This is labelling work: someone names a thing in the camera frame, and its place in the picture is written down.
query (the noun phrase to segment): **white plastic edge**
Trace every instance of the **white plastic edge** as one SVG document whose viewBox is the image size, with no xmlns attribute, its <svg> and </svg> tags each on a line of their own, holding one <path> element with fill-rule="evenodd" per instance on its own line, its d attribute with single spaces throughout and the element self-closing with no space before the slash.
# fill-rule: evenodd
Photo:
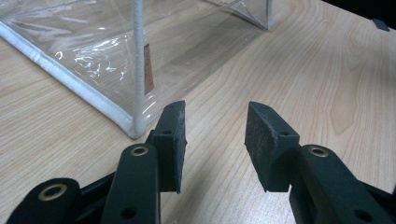
<svg viewBox="0 0 396 224">
<path fill-rule="evenodd" d="M 134 116 L 133 135 L 140 136 L 146 130 L 143 118 L 143 106 L 145 100 L 145 56 L 144 56 L 144 32 L 143 32 L 143 0 L 132 1 L 132 19 L 134 20 L 134 104 L 132 115 Z"/>
<path fill-rule="evenodd" d="M 128 134 L 128 136 L 136 139 L 143 134 L 141 132 L 134 131 L 133 118 L 125 110 L 114 104 L 101 92 L 94 89 L 82 79 L 76 77 L 60 63 L 56 62 L 41 49 L 37 48 L 25 38 L 14 32 L 1 21 L 0 36 L 30 60 L 38 64 L 46 72 L 50 73 L 68 89 L 106 115 L 109 119 L 113 120 Z"/>
</svg>

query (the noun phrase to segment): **clear plastic bag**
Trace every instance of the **clear plastic bag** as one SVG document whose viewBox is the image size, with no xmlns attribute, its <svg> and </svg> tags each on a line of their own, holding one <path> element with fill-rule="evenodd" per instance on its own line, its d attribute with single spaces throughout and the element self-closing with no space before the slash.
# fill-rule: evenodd
<svg viewBox="0 0 396 224">
<path fill-rule="evenodd" d="M 0 35 L 136 138 L 271 23 L 271 0 L 143 4 L 145 53 L 125 0 L 0 0 Z"/>
</svg>

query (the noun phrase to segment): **white piping trim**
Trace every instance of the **white piping trim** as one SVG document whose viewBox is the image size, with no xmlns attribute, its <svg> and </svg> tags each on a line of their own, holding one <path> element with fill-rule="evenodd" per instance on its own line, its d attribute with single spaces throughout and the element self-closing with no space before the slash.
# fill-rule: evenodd
<svg viewBox="0 0 396 224">
<path fill-rule="evenodd" d="M 75 76 L 60 63 L 45 54 L 21 35 L 0 22 L 0 36 L 14 46 L 26 57 L 42 67 L 46 72 L 58 79 L 67 88 L 95 107 L 101 113 L 118 124 L 130 137 L 137 138 L 134 134 L 133 118 L 121 107 L 114 104 L 101 92 Z"/>
</svg>

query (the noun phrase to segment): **black object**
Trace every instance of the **black object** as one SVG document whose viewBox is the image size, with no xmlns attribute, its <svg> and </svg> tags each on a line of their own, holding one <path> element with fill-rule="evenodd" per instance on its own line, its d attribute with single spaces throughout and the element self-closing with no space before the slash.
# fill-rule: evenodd
<svg viewBox="0 0 396 224">
<path fill-rule="evenodd" d="M 376 26 L 376 28 L 386 31 L 386 32 L 390 32 L 390 29 L 388 28 L 388 26 L 381 20 L 377 20 L 377 19 L 373 19 L 373 22 Z"/>
<path fill-rule="evenodd" d="M 125 148 L 117 171 L 80 189 L 55 178 L 32 189 L 7 223 L 161 223 L 160 193 L 180 193 L 185 103 L 165 107 L 145 144 Z"/>
<path fill-rule="evenodd" d="M 396 223 L 396 196 L 361 183 L 326 147 L 300 147 L 271 107 L 250 102 L 245 144 L 265 190 L 286 192 L 297 223 Z"/>
<path fill-rule="evenodd" d="M 336 7 L 360 15 L 368 20 L 377 19 L 396 29 L 396 1 L 394 0 L 323 0 Z"/>
</svg>

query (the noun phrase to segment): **clamp jaw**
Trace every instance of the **clamp jaw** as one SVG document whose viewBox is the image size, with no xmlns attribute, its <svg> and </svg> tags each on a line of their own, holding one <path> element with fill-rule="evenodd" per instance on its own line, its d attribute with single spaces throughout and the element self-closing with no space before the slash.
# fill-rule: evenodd
<svg viewBox="0 0 396 224">
<path fill-rule="evenodd" d="M 7 223 L 161 223 L 161 192 L 180 193 L 185 103 L 168 105 L 146 143 L 125 148 L 117 171 L 81 189 L 55 178 L 32 189 Z"/>
<path fill-rule="evenodd" d="M 360 182 L 330 149 L 300 135 L 268 105 L 250 102 L 245 145 L 265 191 L 290 191 L 297 223 L 396 223 L 396 194 Z"/>
</svg>

